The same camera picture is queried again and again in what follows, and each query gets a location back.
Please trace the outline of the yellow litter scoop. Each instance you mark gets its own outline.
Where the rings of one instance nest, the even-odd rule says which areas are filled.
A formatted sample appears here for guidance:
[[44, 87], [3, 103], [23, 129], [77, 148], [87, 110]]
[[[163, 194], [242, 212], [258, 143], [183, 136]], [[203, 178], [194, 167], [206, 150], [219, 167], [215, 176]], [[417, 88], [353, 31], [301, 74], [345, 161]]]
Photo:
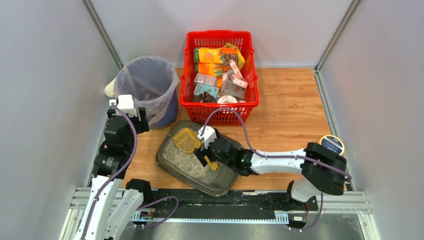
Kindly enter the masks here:
[[[195, 149], [199, 149], [201, 141], [197, 138], [196, 133], [189, 127], [182, 128], [173, 137], [172, 141], [175, 145], [185, 153], [192, 154]], [[217, 162], [211, 162], [207, 156], [204, 156], [200, 161], [205, 167], [208, 165], [209, 169], [216, 171], [219, 168]]]

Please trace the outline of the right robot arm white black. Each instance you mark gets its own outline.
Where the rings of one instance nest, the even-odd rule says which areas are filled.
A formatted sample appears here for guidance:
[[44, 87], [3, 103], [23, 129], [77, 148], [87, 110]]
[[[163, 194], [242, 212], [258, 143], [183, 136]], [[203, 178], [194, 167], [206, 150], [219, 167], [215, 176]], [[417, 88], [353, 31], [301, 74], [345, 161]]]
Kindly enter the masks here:
[[316, 142], [293, 151], [265, 152], [238, 147], [210, 126], [201, 127], [197, 138], [201, 146], [193, 153], [203, 166], [219, 162], [244, 177], [268, 173], [302, 175], [287, 188], [289, 198], [297, 202], [305, 203], [321, 193], [341, 196], [345, 181], [350, 178], [347, 160]]

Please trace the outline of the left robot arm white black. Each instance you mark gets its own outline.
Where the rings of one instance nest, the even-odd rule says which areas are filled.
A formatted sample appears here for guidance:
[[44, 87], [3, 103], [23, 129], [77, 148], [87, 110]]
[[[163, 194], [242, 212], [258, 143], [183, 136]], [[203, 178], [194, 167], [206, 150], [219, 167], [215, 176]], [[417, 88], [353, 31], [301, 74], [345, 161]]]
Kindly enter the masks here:
[[136, 209], [151, 196], [149, 181], [132, 179], [126, 184], [120, 202], [114, 199], [134, 158], [137, 135], [149, 131], [146, 110], [125, 113], [113, 106], [107, 110], [104, 141], [94, 159], [88, 203], [76, 231], [76, 240], [118, 240]]

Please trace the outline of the grey litter box tray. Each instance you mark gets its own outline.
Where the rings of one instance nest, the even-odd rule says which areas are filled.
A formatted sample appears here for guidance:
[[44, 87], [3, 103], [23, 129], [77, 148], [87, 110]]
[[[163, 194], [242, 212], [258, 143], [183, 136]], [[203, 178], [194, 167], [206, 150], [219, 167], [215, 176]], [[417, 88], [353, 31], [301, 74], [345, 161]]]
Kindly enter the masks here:
[[193, 153], [182, 151], [173, 142], [173, 137], [185, 128], [194, 132], [200, 125], [190, 120], [179, 121], [167, 134], [156, 154], [156, 164], [164, 172], [181, 182], [213, 197], [225, 195], [239, 175], [231, 168], [219, 163], [217, 170], [203, 166]]

